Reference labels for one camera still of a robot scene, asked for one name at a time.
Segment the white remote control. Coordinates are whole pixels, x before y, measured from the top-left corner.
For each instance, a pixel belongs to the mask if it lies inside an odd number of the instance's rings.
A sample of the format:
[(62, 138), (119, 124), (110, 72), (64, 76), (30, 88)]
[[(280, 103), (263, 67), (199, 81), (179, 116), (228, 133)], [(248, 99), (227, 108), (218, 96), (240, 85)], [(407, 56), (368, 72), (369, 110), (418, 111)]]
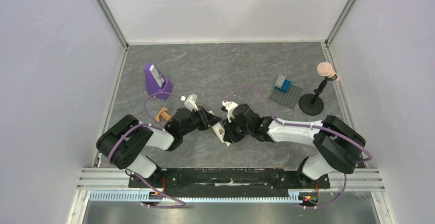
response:
[(217, 124), (213, 125), (212, 130), (214, 131), (214, 133), (216, 134), (216, 136), (219, 138), (220, 142), (224, 143), (226, 146), (230, 146), (231, 143), (230, 142), (226, 142), (224, 141), (224, 135), (225, 135), (225, 129), (222, 126), (222, 122), (218, 122)]

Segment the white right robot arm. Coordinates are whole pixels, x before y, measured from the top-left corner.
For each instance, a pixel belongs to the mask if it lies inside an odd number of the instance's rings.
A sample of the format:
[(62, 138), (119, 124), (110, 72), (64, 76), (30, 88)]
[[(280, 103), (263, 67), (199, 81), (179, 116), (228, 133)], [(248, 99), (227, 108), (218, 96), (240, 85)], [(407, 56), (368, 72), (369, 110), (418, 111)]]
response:
[(365, 152), (366, 140), (333, 115), (312, 122), (288, 121), (274, 116), (261, 117), (247, 104), (223, 101), (222, 105), (227, 113), (223, 140), (228, 144), (251, 136), (261, 142), (294, 142), (317, 149), (317, 154), (304, 159), (296, 173), (302, 187), (311, 186), (332, 171), (352, 174)]

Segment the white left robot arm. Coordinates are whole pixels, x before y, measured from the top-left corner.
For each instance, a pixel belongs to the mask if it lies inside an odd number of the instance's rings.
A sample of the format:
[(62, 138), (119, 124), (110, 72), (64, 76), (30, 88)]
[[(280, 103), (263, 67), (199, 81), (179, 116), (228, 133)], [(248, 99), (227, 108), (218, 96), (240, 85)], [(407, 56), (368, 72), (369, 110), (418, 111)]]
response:
[(183, 142), (183, 137), (195, 130), (205, 131), (219, 125), (222, 119), (206, 111), (179, 108), (166, 122), (163, 129), (140, 122), (127, 114), (106, 131), (96, 142), (96, 148), (118, 169), (128, 169), (141, 176), (148, 187), (156, 187), (161, 181), (161, 169), (149, 157), (142, 155), (148, 147), (173, 151)]

